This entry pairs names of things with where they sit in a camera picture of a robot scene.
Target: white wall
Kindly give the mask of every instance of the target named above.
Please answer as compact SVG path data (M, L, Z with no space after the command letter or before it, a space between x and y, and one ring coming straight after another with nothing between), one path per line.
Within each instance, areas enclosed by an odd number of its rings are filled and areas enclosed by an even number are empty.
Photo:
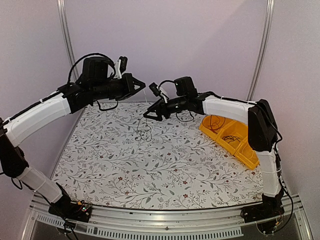
M266 7L266 0L66 1L76 58L125 55L128 71L147 86L191 76L199 91L241 99L253 76ZM164 87L175 95L174 87ZM130 100L142 99L139 93Z
M67 81L69 63L57 1L0 1L0 117L46 97ZM76 115L48 125L21 145L28 162L50 175ZM17 240L32 193L0 176L0 239Z
M320 1L275 1L255 100L270 102L283 174L320 239Z

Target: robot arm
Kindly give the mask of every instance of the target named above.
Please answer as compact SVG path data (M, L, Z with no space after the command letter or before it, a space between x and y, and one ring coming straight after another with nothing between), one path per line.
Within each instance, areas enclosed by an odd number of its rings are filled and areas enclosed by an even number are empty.
M87 222L90 205L73 203L65 190L42 172L29 166L19 145L37 130L54 120L73 114L100 99L127 99L146 85L131 73L124 73L127 58L117 64L108 57L88 57L76 83L68 82L48 97L2 121L0 118L0 162L5 175L17 178L30 189L44 196L52 207L49 212L64 218ZM115 73L108 77L108 66Z
M202 115L217 115L248 125L248 143L255 151L261 166L263 203L255 207L255 210L252 210L252 207L244 208L244 219L251 222L283 213L281 198L284 192L279 182L281 166L276 149L278 130L268 102L263 99L254 102L220 97L210 91L198 93L191 77L169 82L175 84L178 97L163 97L161 88L152 83L150 89L161 99L148 108L144 117L162 121L163 116L168 119L170 114L187 110Z

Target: metal frame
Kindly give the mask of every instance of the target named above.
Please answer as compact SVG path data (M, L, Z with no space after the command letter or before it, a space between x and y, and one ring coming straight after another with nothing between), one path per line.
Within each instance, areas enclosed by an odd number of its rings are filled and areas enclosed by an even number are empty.
M252 100L257 87L270 35L274 2L274 0L267 1L260 50L247 100ZM65 1L57 0L57 5L65 48L70 66L72 66L75 63L75 56L68 29ZM77 68L75 68L73 78L76 80L78 77L79 72ZM83 112L79 115L77 121L73 125L73 128L70 131L71 134L63 145L64 147L68 143L82 115ZM59 158L63 153L64 147L59 153ZM292 198L294 201L294 214L298 222L301 237L303 239L312 240L312 234L300 198L298 195L294 195ZM289 198L287 196L284 197L282 203L285 215L288 215L291 211L291 202ZM196 238L199 240L209 239L209 237L211 237L211 239L228 239L231 237L230 234L242 236L241 227L256 224L255 222L244 223L243 218L240 217L242 207L243 205L212 209L162 211L93 206L90 222L77 222L75 232L115 240L123 238L170 240L169 236L171 236L171 240L173 237L177 240L191 240L192 237L193 239ZM28 220L23 231L22 240L30 240L36 221L62 228L62 220L57 216L50 215L48 209L49 205L47 202L45 202L40 195L35 194L28 209Z
M293 195L294 210L299 222L301 237L312 240L312 235L299 196ZM285 196L282 199L285 215L291 212L291 201ZM136 239L136 240L176 240L194 239L229 239L242 236L241 227L265 222L245 223L240 217L243 205L194 209L194 210L139 210L123 209L105 206L93 206L89 223L76 222L75 232L106 239ZM49 205L36 194L29 210L31 214L22 240L30 240L35 221L57 228L63 228L61 218L48 213Z
M70 67L72 67L75 64L76 60L75 60L74 50L72 47L70 32L68 28L65 0L57 0L57 4L58 4L58 12L59 12L59 18L61 23L61 30L62 30L64 44L65 44L65 50L68 55ZM77 67L75 67L73 70L73 79L74 81L76 81L78 78L79 78L79 72Z
M274 14L274 5L275 5L275 0L268 0L267 5L266 5L264 28L263 28L263 35L262 35L259 55L258 55L258 59L257 59L256 65L255 65L255 69L254 69L251 85L249 88L249 92L246 97L247 101L251 101L253 99L255 91L256 91L256 87L258 84L258 80L259 80L262 64L264 62L264 57L265 57L267 44L268 44L268 40L269 40L272 17Z

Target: yellow tray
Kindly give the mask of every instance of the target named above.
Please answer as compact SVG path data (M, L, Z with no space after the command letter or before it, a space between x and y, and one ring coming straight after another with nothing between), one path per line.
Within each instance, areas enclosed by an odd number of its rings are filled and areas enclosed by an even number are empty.
M222 116L206 116L199 129L235 156L249 169L254 170L259 159L248 143L248 126Z

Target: leaf pattern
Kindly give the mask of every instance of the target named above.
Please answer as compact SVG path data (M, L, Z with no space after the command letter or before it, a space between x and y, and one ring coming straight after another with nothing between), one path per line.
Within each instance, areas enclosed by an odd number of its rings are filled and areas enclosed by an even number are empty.
M138 209L201 209L261 200L258 166L247 169L198 127L204 116L147 121L149 103L119 103L100 112L89 106L57 165L53 180L74 200ZM189 113L180 113L187 120Z

